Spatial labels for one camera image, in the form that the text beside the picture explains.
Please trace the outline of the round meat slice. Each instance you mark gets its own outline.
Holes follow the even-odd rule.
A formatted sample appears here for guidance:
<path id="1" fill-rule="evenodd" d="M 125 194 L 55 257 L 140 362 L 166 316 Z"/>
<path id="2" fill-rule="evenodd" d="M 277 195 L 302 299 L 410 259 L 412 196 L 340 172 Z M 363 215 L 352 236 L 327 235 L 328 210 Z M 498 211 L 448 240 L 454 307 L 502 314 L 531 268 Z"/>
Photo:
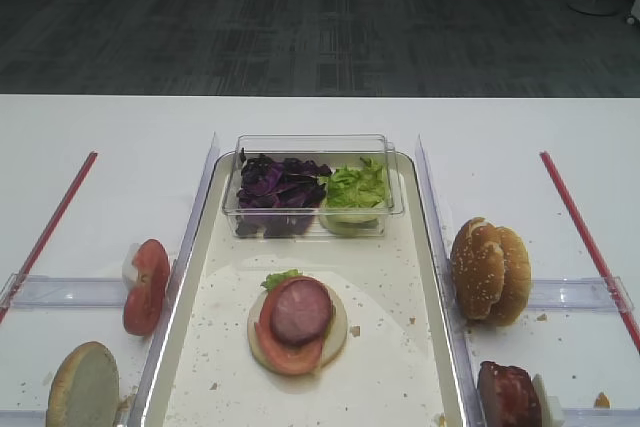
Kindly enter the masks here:
<path id="1" fill-rule="evenodd" d="M 316 280 L 294 279 L 277 294 L 270 327 L 289 346 L 302 346 L 327 330 L 333 304 L 327 288 Z"/>

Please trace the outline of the green lettuce in container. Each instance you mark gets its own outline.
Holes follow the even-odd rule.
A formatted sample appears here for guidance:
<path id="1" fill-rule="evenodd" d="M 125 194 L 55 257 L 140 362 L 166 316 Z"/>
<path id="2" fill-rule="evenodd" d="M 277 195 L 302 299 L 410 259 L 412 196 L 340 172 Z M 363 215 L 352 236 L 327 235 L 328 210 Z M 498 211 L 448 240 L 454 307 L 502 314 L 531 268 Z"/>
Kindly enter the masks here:
<path id="1" fill-rule="evenodd" d="M 326 178 L 329 208 L 376 208 L 387 201 L 386 169 L 380 162 L 361 157 L 362 166 L 343 166 Z"/>

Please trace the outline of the lettuce leaf on bun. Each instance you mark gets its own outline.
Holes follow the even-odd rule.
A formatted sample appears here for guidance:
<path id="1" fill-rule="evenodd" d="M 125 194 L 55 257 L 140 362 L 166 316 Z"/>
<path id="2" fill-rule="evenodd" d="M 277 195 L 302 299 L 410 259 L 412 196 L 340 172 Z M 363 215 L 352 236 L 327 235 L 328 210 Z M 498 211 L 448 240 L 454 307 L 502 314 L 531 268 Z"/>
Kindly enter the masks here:
<path id="1" fill-rule="evenodd" d="M 298 270 L 298 269 L 290 269 L 284 272 L 279 272 L 279 273 L 271 273 L 268 274 L 265 278 L 265 280 L 261 283 L 261 286 L 268 292 L 271 292 L 273 289 L 275 289 L 278 285 L 280 285 L 282 282 L 293 278 L 293 277 L 298 277 L 301 276 L 302 273 Z"/>

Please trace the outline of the clear tomato track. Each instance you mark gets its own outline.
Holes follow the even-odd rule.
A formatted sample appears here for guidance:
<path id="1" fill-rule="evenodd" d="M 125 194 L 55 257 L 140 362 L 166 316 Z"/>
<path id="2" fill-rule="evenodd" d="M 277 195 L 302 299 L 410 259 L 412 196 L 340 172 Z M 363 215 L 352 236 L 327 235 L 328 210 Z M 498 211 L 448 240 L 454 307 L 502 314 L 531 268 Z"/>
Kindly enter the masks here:
<path id="1" fill-rule="evenodd" d="M 15 309 L 121 308 L 127 289 L 118 278 L 12 275 L 1 291 L 1 307 Z"/>

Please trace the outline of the white meat pusher block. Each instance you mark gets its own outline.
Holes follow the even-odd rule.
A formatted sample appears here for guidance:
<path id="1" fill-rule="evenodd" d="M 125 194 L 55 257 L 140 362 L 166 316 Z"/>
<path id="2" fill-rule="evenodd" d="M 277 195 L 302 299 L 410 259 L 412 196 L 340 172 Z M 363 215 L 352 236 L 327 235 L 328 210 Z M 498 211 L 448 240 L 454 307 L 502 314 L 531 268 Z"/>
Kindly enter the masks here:
<path id="1" fill-rule="evenodd" d="M 547 393 L 543 378 L 536 374 L 532 380 L 541 408 L 541 423 L 543 427 L 563 427 L 565 417 L 559 399 Z"/>

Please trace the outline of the clear plastic container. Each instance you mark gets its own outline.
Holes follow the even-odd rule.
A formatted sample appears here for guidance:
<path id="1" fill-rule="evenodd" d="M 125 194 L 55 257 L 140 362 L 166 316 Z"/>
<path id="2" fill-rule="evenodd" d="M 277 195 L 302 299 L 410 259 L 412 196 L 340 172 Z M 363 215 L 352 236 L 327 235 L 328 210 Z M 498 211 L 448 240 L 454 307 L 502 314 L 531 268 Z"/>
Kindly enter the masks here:
<path id="1" fill-rule="evenodd" d="M 395 147 L 381 134 L 241 136 L 222 210 L 240 238 L 379 237 L 404 211 Z"/>

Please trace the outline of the purple cabbage leaves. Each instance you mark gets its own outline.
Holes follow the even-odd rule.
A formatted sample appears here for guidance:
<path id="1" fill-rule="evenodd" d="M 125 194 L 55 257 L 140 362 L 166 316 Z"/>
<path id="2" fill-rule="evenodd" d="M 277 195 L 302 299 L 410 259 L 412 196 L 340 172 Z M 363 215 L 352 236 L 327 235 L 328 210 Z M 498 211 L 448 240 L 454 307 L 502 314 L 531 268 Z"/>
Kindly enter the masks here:
<path id="1" fill-rule="evenodd" d="M 326 196 L 322 180 L 332 175 L 326 165 L 296 157 L 275 161 L 265 154 L 248 158 L 240 150 L 241 208 L 315 208 Z"/>

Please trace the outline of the bottom bun on tray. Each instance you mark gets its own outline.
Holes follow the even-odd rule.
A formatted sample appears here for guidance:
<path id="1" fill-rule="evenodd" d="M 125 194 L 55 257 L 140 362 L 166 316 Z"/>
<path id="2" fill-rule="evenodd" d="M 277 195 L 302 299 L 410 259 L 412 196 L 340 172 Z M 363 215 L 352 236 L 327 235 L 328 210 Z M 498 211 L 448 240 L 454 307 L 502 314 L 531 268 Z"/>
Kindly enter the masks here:
<path id="1" fill-rule="evenodd" d="M 307 373 L 311 374 L 321 370 L 323 367 L 328 365 L 331 361 L 333 361 L 336 356 L 341 352 L 343 345 L 346 342 L 347 334 L 348 334 L 348 318 L 347 313 L 344 307 L 342 300 L 339 298 L 338 294 L 328 285 L 324 284 L 327 287 L 330 298 L 333 303 L 334 314 L 331 321 L 331 325 L 329 326 L 329 331 L 325 334 L 324 338 L 324 346 L 323 353 L 321 358 L 321 365 L 316 368 L 316 370 Z M 247 317 L 247 336 L 249 346 L 254 358 L 263 365 L 266 369 L 276 373 L 274 367 L 267 361 L 264 356 L 262 350 L 260 349 L 257 337 L 254 331 L 254 323 L 258 320 L 261 308 L 263 306 L 264 300 L 267 294 L 270 293 L 264 289 L 264 291 L 256 298 L 254 304 L 248 311 Z"/>

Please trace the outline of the sesame bun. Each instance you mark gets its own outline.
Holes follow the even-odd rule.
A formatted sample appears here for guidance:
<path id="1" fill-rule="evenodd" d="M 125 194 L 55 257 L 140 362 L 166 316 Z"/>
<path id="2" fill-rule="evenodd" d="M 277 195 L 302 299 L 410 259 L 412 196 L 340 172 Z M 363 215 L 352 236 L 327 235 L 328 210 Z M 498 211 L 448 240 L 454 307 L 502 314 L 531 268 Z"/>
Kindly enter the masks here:
<path id="1" fill-rule="evenodd" d="M 527 249 L 517 233 L 507 227 L 498 227 L 497 231 L 504 256 L 504 285 L 487 321 L 496 326 L 508 326 L 517 320 L 528 304 L 531 266 Z"/>
<path id="2" fill-rule="evenodd" d="M 497 228 L 483 217 L 467 221 L 458 231 L 451 255 L 458 305 L 471 320 L 488 317 L 504 287 L 504 253 Z"/>

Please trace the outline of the upright bun bottom half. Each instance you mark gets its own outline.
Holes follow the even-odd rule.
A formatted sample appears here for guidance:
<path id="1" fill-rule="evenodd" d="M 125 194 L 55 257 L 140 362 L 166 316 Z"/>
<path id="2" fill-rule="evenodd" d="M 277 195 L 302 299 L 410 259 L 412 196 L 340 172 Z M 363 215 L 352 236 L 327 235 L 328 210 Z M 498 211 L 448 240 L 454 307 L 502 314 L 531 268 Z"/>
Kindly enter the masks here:
<path id="1" fill-rule="evenodd" d="M 114 356 L 102 343 L 86 342 L 69 353 L 56 372 L 45 425 L 113 426 L 119 402 Z"/>

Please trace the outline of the right clear divider rail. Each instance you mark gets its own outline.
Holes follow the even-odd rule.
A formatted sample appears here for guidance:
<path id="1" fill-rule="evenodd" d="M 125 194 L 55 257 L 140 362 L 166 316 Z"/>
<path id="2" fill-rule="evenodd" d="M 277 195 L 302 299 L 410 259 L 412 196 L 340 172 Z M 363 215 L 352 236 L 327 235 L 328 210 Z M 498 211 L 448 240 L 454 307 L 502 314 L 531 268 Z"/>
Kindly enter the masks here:
<path id="1" fill-rule="evenodd" d="M 442 232 L 442 215 L 438 205 L 426 147 L 418 136 L 415 147 L 423 216 L 426 223 L 435 284 L 444 330 L 447 375 L 451 378 L 453 400 L 452 413 L 447 413 L 449 426 L 485 426 L 482 403 L 476 388 L 472 362 L 465 339 L 466 321 L 455 304 L 455 289 L 451 281 L 448 250 Z"/>

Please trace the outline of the clear divider rail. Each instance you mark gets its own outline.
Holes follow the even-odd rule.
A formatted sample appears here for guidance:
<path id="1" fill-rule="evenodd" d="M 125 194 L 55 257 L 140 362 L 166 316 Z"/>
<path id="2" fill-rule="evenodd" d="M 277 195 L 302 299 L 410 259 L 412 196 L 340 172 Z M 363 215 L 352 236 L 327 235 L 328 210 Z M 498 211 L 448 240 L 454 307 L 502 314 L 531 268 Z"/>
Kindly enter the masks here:
<path id="1" fill-rule="evenodd" d="M 423 216 L 426 223 L 435 284 L 444 330 L 447 375 L 451 378 L 453 400 L 452 413 L 447 413 L 449 426 L 485 426 L 482 403 L 476 388 L 472 362 L 465 339 L 466 321 L 455 304 L 455 289 L 451 281 L 448 250 L 442 232 L 442 215 L 438 205 L 426 147 L 418 136 L 415 147 Z"/>
<path id="2" fill-rule="evenodd" d="M 160 392 L 162 362 L 169 350 L 171 328 L 176 323 L 178 304 L 185 290 L 189 261 L 206 206 L 219 152 L 218 136 L 213 133 L 179 254 L 172 266 L 159 324 L 150 343 L 138 390 L 131 406 L 118 415 L 116 426 L 151 425 L 151 402 L 153 395 L 158 395 Z"/>

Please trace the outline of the right red rail strip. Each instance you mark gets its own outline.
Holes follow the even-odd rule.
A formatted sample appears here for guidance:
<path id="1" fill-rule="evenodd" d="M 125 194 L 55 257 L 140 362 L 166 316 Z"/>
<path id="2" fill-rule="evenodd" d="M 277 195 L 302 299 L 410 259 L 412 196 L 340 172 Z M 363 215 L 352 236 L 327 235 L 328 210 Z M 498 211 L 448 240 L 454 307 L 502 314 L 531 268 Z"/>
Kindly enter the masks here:
<path id="1" fill-rule="evenodd" d="M 558 171 L 551 155 L 547 151 L 539 154 L 560 198 L 562 199 L 574 226 L 586 247 L 591 260 L 593 261 L 599 275 L 604 279 L 607 290 L 614 300 L 619 315 L 626 327 L 629 336 L 636 348 L 639 350 L 639 326 L 632 314 L 631 302 L 625 297 L 622 285 L 616 280 L 611 273 L 603 255 L 601 254 L 591 232 L 585 223 L 578 206 L 574 202 L 569 189 L 567 188 L 560 172 Z"/>

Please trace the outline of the left red rail strip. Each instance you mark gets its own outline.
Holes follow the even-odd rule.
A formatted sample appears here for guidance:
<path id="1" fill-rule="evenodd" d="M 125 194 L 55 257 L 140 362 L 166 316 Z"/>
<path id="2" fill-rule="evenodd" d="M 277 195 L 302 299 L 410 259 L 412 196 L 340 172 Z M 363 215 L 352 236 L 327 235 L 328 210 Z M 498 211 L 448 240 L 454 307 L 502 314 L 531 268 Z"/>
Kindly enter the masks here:
<path id="1" fill-rule="evenodd" d="M 88 153 L 82 166 L 80 167 L 77 174 L 73 178 L 64 196 L 60 200 L 58 206 L 56 207 L 55 211 L 51 215 L 43 231 L 39 235 L 36 243 L 34 244 L 31 251 L 29 252 L 29 255 L 24 261 L 22 267 L 12 277 L 12 279 L 8 281 L 8 291 L 2 296 L 2 299 L 1 299 L 1 316 L 0 316 L 1 320 L 4 320 L 4 318 L 6 317 L 6 314 L 10 309 L 11 301 L 13 300 L 14 296 L 17 294 L 20 287 L 22 286 L 22 284 L 30 274 L 34 264 L 36 263 L 40 254 L 44 250 L 47 242 L 49 241 L 56 227 L 58 226 L 60 220 L 64 216 L 70 203 L 73 201 L 77 191 L 79 190 L 86 176 L 90 172 L 97 157 L 98 157 L 98 153 L 96 151 L 91 151 Z"/>

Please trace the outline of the left clear divider rail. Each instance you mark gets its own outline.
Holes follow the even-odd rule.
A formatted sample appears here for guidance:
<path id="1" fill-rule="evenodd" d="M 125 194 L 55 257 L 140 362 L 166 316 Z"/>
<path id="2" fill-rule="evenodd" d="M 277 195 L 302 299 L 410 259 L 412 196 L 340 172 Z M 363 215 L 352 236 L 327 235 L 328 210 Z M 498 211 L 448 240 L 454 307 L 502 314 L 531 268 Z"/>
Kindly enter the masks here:
<path id="1" fill-rule="evenodd" d="M 206 206 L 219 152 L 218 136 L 213 133 L 179 254 L 172 266 L 159 324 L 150 343 L 138 390 L 131 406 L 118 415 L 116 426 L 151 425 L 151 402 L 153 395 L 158 395 L 160 392 L 162 362 L 169 350 L 171 328 L 176 323 L 178 304 L 185 290 L 189 261 Z"/>

